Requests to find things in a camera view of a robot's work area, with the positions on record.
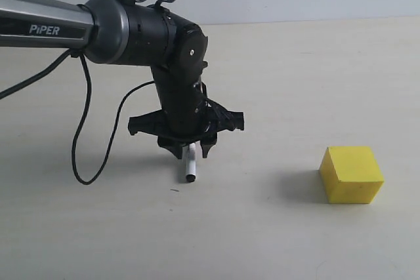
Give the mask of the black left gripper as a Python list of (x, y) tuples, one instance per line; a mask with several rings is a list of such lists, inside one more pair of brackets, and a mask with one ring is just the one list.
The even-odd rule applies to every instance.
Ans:
[(182, 147), (200, 142), (203, 158), (217, 143), (219, 132), (245, 127), (242, 112), (229, 111), (219, 103), (204, 98), (197, 107), (189, 112), (171, 115), (163, 109), (141, 116), (131, 117), (128, 130), (131, 135), (145, 133), (157, 136), (158, 146), (182, 159)]

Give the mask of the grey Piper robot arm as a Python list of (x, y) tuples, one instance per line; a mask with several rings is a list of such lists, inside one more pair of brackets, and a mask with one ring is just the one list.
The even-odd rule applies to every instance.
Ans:
[(148, 66), (161, 107), (129, 120), (131, 134), (157, 137), (158, 145), (181, 159), (199, 142), (202, 155), (224, 130), (243, 130), (243, 113), (211, 100), (201, 79), (208, 38), (174, 13), (175, 0), (1, 0), (1, 45), (61, 48), (96, 64)]

